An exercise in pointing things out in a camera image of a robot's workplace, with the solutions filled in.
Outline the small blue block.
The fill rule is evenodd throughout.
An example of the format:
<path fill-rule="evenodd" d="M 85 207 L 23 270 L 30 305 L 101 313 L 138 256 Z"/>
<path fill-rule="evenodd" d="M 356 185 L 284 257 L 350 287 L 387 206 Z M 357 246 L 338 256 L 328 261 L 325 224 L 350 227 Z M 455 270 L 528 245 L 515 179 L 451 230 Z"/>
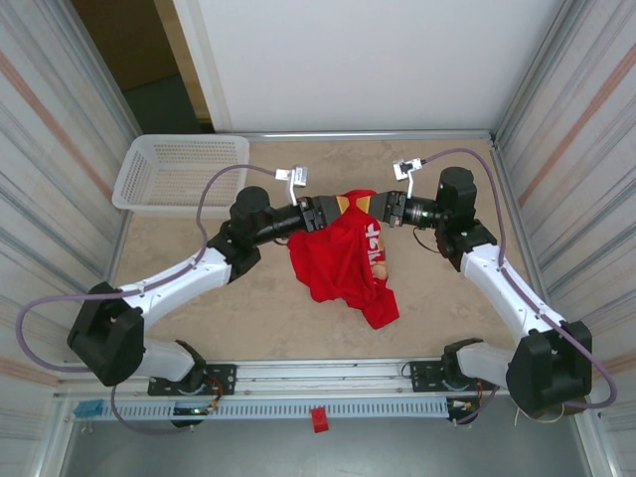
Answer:
<path fill-rule="evenodd" d="M 73 414 L 79 419 L 88 419 L 100 416 L 103 411 L 104 401 L 102 398 L 80 401 L 73 410 Z"/>

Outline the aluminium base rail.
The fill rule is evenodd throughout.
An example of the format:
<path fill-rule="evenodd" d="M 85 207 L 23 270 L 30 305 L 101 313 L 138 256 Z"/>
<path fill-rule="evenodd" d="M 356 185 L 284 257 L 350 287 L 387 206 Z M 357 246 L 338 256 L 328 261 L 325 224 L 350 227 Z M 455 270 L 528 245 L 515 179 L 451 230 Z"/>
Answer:
<path fill-rule="evenodd" d="M 235 361 L 238 366 L 234 398 L 386 397 L 413 393 L 409 375 L 412 361 L 435 358 Z M 434 396 L 471 396 L 487 393 L 485 380 L 468 381 Z"/>

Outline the small black controller board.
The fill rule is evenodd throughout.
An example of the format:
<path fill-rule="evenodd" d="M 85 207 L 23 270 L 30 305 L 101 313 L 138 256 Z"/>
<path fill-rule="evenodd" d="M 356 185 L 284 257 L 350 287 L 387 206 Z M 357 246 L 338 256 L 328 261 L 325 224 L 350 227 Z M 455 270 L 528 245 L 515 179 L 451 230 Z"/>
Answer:
<path fill-rule="evenodd" d="M 469 425 L 477 418 L 481 400 L 477 397 L 448 397 L 447 420 L 455 427 Z"/>
<path fill-rule="evenodd" d="M 217 408 L 211 403 L 194 407 L 177 405 L 173 408 L 170 422 L 174 427 L 179 429 L 195 427 L 216 410 Z"/>

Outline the translucent corrugated side panel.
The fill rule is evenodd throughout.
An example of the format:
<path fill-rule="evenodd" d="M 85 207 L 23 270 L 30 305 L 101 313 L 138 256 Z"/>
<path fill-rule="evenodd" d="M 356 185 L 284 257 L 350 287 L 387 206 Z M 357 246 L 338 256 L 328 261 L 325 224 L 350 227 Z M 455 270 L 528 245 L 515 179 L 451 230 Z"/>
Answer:
<path fill-rule="evenodd" d="M 496 143 L 542 292 L 616 383 L 606 469 L 636 477 L 636 0 L 562 0 Z"/>
<path fill-rule="evenodd" d="M 39 470 L 49 408 L 72 358 L 73 303 L 107 278 L 126 224 L 111 202 L 140 129 L 71 0 L 0 0 L 0 477 Z"/>

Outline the white perforated plastic basket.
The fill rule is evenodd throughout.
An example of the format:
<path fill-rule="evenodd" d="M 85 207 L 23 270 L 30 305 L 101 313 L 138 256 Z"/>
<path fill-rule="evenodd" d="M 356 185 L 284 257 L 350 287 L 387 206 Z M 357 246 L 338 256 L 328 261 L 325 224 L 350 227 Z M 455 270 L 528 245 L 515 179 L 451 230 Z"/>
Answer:
<path fill-rule="evenodd" d="M 192 219 L 208 181 L 248 160 L 249 142 L 240 136 L 145 134 L 131 143 L 111 202 L 141 216 Z"/>

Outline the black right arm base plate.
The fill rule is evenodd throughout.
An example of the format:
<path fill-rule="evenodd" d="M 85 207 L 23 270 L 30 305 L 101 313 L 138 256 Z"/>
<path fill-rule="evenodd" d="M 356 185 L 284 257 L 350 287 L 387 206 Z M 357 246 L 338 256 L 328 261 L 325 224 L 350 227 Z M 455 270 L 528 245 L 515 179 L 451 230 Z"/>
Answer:
<path fill-rule="evenodd" d="M 412 361 L 409 375 L 414 393 L 447 392 L 445 373 L 440 360 Z"/>

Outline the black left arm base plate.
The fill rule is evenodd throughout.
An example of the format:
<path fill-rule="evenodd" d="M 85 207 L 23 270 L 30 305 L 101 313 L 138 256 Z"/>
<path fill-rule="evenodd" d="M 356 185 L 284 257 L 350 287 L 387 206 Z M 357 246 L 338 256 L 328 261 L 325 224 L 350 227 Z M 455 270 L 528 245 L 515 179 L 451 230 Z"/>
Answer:
<path fill-rule="evenodd" d="M 196 366 L 182 381 L 150 378 L 147 393 L 152 397 L 213 397 L 235 393 L 238 366 L 205 364 Z"/>

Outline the red t-shirt with bear print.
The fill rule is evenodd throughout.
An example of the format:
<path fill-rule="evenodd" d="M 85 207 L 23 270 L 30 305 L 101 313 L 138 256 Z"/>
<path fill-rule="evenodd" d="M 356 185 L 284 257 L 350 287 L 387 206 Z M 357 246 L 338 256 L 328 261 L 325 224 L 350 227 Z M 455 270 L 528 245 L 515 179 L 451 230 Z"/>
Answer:
<path fill-rule="evenodd" d="M 325 230 L 293 234 L 287 247 L 297 279 L 317 302 L 342 299 L 359 310 L 369 325 L 381 329 L 399 317 L 380 222 L 360 211 L 356 199 L 376 195 L 353 190 L 342 196 L 350 207 Z"/>

